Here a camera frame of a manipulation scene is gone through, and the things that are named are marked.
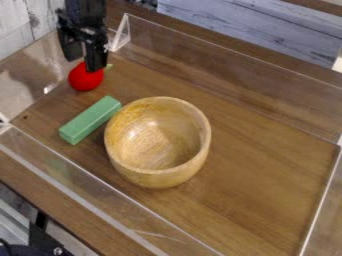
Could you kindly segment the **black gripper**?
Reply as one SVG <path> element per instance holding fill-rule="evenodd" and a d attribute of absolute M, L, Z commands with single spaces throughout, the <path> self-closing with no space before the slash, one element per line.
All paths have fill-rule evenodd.
<path fill-rule="evenodd" d="M 56 10 L 58 36 L 64 57 L 75 61 L 83 57 L 86 44 L 86 68 L 96 72 L 107 66 L 106 0 L 64 0 Z"/>

